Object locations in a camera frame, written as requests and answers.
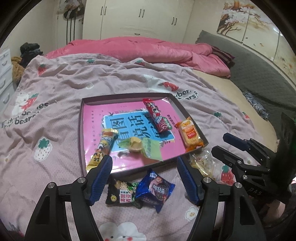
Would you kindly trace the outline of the yellow wafer bar packet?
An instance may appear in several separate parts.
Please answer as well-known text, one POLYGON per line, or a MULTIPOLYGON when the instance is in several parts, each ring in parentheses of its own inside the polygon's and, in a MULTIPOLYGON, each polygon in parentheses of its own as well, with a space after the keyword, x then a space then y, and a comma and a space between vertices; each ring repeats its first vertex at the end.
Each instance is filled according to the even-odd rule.
POLYGON ((114 128, 105 128, 102 130, 101 139, 95 150, 90 162, 86 166, 86 171, 90 171, 99 165, 105 155, 108 155, 113 145, 113 142, 117 138, 119 132, 114 128))

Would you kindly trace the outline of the dark clothes pile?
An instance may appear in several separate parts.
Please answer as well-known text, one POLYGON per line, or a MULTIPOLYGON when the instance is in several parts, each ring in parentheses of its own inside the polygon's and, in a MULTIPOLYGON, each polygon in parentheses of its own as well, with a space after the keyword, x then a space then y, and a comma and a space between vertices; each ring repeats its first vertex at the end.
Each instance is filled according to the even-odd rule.
POLYGON ((34 59, 36 56, 43 56, 43 52, 40 50, 40 45, 37 43, 26 42, 22 44, 22 46, 20 46, 20 52, 22 58, 20 65, 23 68, 26 68, 30 61, 34 59))

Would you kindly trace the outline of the red candy tube packet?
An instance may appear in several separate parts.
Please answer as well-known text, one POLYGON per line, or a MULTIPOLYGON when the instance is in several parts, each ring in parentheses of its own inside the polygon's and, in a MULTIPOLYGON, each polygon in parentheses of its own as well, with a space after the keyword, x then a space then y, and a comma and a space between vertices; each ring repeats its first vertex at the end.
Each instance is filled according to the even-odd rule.
POLYGON ((166 131, 170 131, 172 129, 171 124, 165 117, 162 116, 155 102, 150 98, 144 98, 142 101, 158 132, 164 133, 166 131))

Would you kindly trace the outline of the patterned dark cloth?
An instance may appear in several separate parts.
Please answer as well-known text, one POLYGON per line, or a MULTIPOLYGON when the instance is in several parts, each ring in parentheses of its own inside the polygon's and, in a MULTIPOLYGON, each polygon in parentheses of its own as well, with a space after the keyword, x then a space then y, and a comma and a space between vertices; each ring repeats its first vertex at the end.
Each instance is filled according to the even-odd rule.
POLYGON ((246 100, 249 102, 249 104, 255 109, 255 111, 258 113, 258 115, 261 118, 263 118, 265 121, 268 121, 269 113, 263 107, 263 105, 257 99, 255 99, 254 96, 250 92, 244 91, 242 94, 246 98, 246 100))

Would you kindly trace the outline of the white drawer cabinet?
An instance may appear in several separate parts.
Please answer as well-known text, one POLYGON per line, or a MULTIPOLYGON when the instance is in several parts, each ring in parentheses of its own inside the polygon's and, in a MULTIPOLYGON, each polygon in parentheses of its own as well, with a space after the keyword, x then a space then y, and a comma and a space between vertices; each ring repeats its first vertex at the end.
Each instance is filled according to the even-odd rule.
POLYGON ((0 68, 0 110, 2 113, 15 92, 12 77, 13 65, 11 63, 10 49, 6 49, 1 52, 0 68))

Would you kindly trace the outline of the orange rice cracker packet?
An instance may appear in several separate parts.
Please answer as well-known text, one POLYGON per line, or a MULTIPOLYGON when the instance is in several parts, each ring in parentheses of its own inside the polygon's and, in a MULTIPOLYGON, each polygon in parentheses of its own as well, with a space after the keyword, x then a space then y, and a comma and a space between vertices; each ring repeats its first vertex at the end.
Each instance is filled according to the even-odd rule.
POLYGON ((183 121, 179 121, 176 123, 175 127, 178 129, 182 137, 186 152, 190 152, 197 149, 198 147, 204 146, 204 142, 190 117, 183 121))

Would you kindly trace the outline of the grey bed headboard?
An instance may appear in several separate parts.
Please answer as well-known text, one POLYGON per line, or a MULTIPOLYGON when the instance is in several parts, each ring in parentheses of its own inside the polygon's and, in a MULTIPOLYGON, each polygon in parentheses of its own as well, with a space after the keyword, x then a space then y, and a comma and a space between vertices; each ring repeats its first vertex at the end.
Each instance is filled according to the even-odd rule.
POLYGON ((207 43, 234 56, 229 64, 230 80, 262 104, 277 135, 281 131, 282 113, 295 118, 295 89, 265 60, 234 42, 206 31, 201 31, 196 43, 207 43))

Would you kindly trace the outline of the striped dark pillow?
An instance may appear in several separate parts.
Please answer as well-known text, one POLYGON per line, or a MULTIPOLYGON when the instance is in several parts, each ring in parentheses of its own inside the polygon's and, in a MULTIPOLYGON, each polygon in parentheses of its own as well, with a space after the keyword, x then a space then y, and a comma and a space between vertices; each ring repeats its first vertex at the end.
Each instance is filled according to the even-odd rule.
POLYGON ((212 47, 212 53, 218 56, 227 67, 233 67, 235 65, 234 56, 232 56, 231 54, 225 51, 220 50, 215 46, 211 46, 211 47, 212 47))

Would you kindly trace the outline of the white wardrobe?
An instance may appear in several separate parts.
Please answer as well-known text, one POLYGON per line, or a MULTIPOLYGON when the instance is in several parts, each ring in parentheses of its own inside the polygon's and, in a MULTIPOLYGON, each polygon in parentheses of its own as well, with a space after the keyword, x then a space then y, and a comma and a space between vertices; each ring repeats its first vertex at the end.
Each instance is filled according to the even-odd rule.
POLYGON ((148 37, 181 43, 194 1, 88 0, 82 38, 148 37))

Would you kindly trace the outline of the clear meat floss cake packet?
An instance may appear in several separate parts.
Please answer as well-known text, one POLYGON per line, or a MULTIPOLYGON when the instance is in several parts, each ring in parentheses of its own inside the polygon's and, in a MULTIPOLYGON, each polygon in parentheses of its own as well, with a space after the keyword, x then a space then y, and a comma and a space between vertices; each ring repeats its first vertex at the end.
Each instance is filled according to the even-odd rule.
POLYGON ((217 180, 218 165, 208 149, 194 152, 190 157, 190 165, 198 169, 204 177, 210 177, 214 181, 217 180))

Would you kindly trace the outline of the pink quilt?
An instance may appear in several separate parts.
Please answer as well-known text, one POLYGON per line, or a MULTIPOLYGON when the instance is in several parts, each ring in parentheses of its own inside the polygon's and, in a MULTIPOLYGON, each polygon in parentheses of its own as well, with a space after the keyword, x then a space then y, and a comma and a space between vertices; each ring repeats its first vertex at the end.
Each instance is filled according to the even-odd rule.
POLYGON ((173 63, 215 75, 230 77, 230 69, 209 44, 183 44, 148 37, 114 37, 104 40, 75 40, 46 54, 48 59, 71 54, 93 53, 121 62, 142 58, 149 63, 173 63))

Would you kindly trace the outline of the green pouch with yellow cake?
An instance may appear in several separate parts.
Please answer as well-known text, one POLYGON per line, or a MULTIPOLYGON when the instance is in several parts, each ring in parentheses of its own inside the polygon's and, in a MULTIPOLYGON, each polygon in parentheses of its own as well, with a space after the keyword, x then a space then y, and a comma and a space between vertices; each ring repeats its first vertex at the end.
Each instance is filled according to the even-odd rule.
POLYGON ((131 152, 139 152, 148 159, 162 162, 160 142, 151 138, 126 138, 119 142, 118 146, 131 152))

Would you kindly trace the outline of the black green pea packet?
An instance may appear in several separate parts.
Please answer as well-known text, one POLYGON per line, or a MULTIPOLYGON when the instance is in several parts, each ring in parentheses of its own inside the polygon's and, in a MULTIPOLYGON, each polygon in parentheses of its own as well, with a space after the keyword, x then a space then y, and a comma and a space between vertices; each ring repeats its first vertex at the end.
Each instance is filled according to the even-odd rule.
POLYGON ((108 185, 105 204, 132 204, 136 208, 141 209, 143 207, 143 202, 136 199, 137 187, 138 182, 125 182, 112 179, 108 185))

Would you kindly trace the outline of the hanging bags on rack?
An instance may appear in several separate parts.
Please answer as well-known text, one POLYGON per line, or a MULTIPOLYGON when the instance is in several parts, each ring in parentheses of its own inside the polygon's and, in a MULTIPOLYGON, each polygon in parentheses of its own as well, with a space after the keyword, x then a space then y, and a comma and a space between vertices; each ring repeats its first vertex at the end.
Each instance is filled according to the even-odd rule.
POLYGON ((85 13, 85 3, 82 0, 59 1, 57 14, 62 14, 66 20, 83 16, 85 13))

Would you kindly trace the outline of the blue oreo packet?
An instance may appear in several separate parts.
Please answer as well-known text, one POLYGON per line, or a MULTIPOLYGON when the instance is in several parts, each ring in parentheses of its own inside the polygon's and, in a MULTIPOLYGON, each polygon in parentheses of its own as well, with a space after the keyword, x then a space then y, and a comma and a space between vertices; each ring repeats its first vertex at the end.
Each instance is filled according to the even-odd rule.
POLYGON ((165 180, 152 169, 148 169, 137 186, 135 198, 153 206, 159 213, 174 188, 175 184, 165 180))

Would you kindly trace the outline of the tree wall painting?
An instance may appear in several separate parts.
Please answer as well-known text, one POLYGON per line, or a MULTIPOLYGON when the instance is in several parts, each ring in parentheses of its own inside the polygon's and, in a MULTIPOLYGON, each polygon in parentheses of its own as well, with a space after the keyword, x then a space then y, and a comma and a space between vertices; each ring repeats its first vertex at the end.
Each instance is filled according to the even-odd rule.
POLYGON ((224 1, 217 33, 271 60, 295 82, 295 53, 273 21, 251 1, 224 1))

